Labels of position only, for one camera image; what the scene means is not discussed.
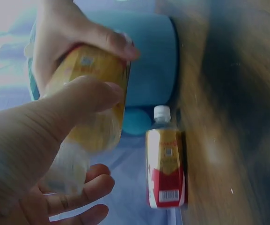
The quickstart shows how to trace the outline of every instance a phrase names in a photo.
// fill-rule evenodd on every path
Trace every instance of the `skin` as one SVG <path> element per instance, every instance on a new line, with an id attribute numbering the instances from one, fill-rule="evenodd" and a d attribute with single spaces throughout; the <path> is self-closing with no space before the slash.
<path id="1" fill-rule="evenodd" d="M 49 190 L 40 180 L 70 130 L 122 97 L 115 84 L 82 76 L 53 96 L 0 111 L 0 225 L 95 225 L 106 217 L 108 208 L 96 205 L 75 218 L 48 219 L 110 193 L 114 180 L 106 166 L 91 167 L 79 196 L 43 195 Z"/>
<path id="2" fill-rule="evenodd" d="M 73 1 L 40 0 L 32 69 L 41 95 L 59 58 L 79 42 L 126 60 L 139 57 L 122 35 L 89 21 Z M 70 130 L 122 98 L 117 85 L 82 76 L 53 96 L 0 111 L 0 225 L 95 225 L 107 216 L 107 206 L 96 205 L 73 218 L 48 219 L 109 194 L 115 182 L 105 165 L 91 167 L 80 196 L 45 195 L 40 180 Z"/>

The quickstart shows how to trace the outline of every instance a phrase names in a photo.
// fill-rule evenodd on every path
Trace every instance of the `bottle label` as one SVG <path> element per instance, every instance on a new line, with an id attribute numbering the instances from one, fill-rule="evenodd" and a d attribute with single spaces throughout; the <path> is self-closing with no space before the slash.
<path id="1" fill-rule="evenodd" d="M 67 140 L 80 143 L 91 153 L 112 148 L 118 143 L 130 68 L 130 62 L 91 45 L 77 45 L 67 54 L 46 87 L 47 95 L 59 91 L 65 83 L 82 75 L 91 75 L 101 81 L 115 83 L 124 90 L 124 100 L 114 106 L 111 112 L 96 113 L 92 120 L 77 125 L 71 130 Z"/>
<path id="2" fill-rule="evenodd" d="M 146 133 L 146 173 L 148 203 L 152 208 L 179 207 L 184 204 L 181 132 L 153 129 Z"/>

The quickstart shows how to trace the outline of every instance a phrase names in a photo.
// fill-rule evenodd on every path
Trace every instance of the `wooden table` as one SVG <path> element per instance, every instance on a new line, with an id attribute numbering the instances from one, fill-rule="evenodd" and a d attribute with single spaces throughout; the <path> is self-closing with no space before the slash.
<path id="1" fill-rule="evenodd" d="M 180 42 L 185 225 L 270 225 L 270 0 L 157 0 Z"/>

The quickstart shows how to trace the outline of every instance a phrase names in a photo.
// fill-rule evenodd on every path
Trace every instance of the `clear plastic bottle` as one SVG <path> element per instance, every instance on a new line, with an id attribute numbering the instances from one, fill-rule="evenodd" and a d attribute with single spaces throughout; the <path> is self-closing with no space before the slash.
<path id="1" fill-rule="evenodd" d="M 155 124 L 146 132 L 146 178 L 151 208 L 171 208 L 184 204 L 181 132 L 171 122 L 170 108 L 154 108 Z"/>
<path id="2" fill-rule="evenodd" d="M 59 91 L 66 83 L 81 75 L 92 75 L 101 81 L 113 82 L 124 90 L 125 95 L 124 102 L 91 115 L 71 130 L 44 177 L 44 184 L 49 190 L 66 195 L 80 194 L 90 166 L 90 156 L 118 144 L 129 73 L 129 62 L 90 45 L 78 45 L 60 64 L 47 85 L 45 96 Z"/>

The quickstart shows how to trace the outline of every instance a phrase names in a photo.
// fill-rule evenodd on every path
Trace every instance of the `bottle cap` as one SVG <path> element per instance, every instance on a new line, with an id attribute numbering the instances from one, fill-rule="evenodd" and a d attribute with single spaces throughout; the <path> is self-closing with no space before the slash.
<path id="1" fill-rule="evenodd" d="M 153 109 L 153 118 L 166 117 L 171 119 L 170 108 L 166 105 L 158 105 Z"/>

